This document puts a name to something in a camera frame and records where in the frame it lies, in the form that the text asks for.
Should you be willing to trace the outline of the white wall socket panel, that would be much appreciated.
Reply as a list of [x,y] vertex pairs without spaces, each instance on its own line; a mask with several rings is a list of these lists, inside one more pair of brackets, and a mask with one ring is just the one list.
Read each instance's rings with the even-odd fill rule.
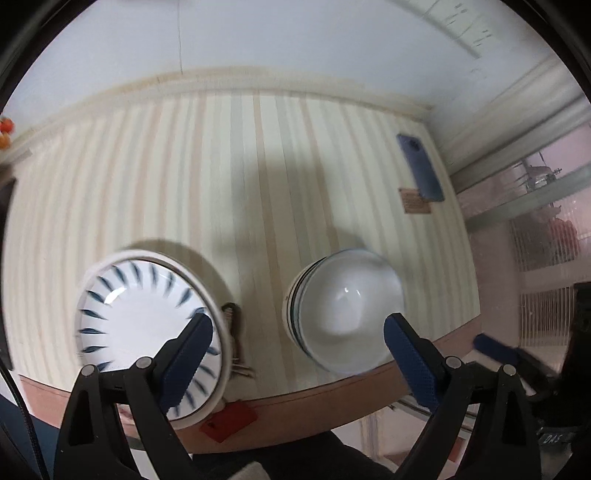
[[475,59],[501,45],[488,19],[472,1],[393,0],[392,3],[436,28]]

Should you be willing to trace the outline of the white bowl underneath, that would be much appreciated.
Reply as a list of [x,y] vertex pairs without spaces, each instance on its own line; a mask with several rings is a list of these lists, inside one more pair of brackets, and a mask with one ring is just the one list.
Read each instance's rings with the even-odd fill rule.
[[296,314],[294,314],[294,306],[296,306],[298,290],[304,285],[304,282],[307,281],[308,276],[311,275],[311,273],[314,272],[315,269],[318,268],[318,265],[324,260],[325,258],[318,259],[305,267],[294,277],[290,287],[287,288],[286,295],[283,297],[283,305],[281,305],[281,320],[283,320],[283,328],[287,332],[287,337],[290,338],[290,341],[293,342],[304,355],[308,355],[308,351],[304,347],[304,343],[301,341],[300,337],[297,336],[297,317]]

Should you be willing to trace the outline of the striped cream tablecloth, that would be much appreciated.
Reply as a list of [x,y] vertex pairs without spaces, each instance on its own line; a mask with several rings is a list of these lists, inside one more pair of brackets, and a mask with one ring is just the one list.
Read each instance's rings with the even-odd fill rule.
[[[417,189],[397,140],[419,138],[444,202],[406,214]],[[304,266],[362,247],[404,283],[407,319],[440,338],[480,312],[472,252],[446,168],[416,120],[295,94],[197,92],[80,113],[2,154],[16,180],[2,294],[13,362],[61,390],[77,374],[74,310],[86,271],[127,248],[168,255],[219,302],[245,314],[263,398],[332,377],[294,347],[280,320]]]

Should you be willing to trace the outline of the blue smartphone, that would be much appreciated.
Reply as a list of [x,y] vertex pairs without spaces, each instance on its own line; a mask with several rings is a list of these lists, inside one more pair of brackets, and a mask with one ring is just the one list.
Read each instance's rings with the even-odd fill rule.
[[438,175],[422,141],[417,137],[404,134],[398,134],[397,140],[421,197],[429,202],[444,202],[445,195]]

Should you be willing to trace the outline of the white bowl blue rim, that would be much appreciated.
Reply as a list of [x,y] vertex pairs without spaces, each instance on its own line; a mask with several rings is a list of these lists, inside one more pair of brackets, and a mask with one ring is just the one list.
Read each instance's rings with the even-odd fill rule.
[[297,292],[297,336],[325,371],[358,375],[390,358],[384,323],[405,311],[402,281],[380,255],[346,249],[325,257]]

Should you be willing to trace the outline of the orange fruits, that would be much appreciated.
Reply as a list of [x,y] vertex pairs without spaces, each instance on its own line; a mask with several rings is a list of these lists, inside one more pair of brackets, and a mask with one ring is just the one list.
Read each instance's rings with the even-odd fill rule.
[[11,146],[11,134],[14,131],[14,122],[6,117],[0,118],[0,149],[5,150]]

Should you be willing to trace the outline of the small brown card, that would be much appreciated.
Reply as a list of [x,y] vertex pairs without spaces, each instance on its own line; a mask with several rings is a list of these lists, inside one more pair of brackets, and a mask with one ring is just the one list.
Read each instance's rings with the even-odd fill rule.
[[406,214],[430,214],[431,205],[417,189],[400,188],[399,193]]

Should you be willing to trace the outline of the white plate blue leaf pattern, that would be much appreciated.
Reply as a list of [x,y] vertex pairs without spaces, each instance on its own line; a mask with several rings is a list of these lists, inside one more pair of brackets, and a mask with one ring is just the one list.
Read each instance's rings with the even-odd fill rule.
[[223,403],[231,341],[221,308],[176,260],[124,250],[87,271],[75,310],[80,362],[105,372],[126,369],[141,357],[155,356],[199,313],[211,318],[211,343],[185,393],[167,412],[176,429],[197,424]]

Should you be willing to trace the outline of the red card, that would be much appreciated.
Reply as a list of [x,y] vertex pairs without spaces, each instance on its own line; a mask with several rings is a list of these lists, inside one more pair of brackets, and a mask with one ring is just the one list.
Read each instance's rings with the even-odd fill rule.
[[226,404],[221,410],[212,413],[199,430],[208,438],[217,443],[222,443],[235,433],[242,431],[245,427],[259,418],[256,411],[243,401],[235,401]]

